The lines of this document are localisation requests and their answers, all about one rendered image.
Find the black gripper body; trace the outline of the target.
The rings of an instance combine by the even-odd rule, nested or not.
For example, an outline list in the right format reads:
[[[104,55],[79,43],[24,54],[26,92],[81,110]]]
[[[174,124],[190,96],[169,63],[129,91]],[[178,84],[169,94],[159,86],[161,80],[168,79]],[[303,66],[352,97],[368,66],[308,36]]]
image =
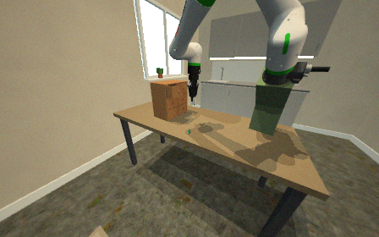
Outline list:
[[[197,83],[197,80],[199,79],[199,75],[192,75],[189,74],[189,80],[191,82],[191,87],[194,87],[194,83]]]

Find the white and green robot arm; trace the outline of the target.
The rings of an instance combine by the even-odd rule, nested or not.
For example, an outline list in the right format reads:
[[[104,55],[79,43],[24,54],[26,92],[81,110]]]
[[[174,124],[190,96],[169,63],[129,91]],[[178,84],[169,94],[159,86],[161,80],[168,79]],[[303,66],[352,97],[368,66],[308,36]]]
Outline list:
[[[190,42],[216,0],[185,0],[178,28],[168,52],[175,60],[188,60],[188,74],[200,74],[202,47]],[[299,84],[309,72],[328,72],[331,67],[312,67],[298,62],[308,28],[305,10],[298,0],[256,0],[269,27],[266,69],[262,79],[269,85],[289,81]],[[296,64],[296,65],[295,65]]]

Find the orange chest of drawers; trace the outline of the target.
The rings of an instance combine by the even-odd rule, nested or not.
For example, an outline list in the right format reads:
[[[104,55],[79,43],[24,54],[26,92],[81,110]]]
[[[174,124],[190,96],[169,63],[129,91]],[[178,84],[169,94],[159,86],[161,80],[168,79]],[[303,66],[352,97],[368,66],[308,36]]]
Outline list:
[[[154,117],[168,121],[167,112],[167,97],[165,85],[178,84],[187,82],[187,97],[188,97],[188,81],[183,80],[165,80],[158,82],[150,82],[151,85],[151,98],[153,105]]]

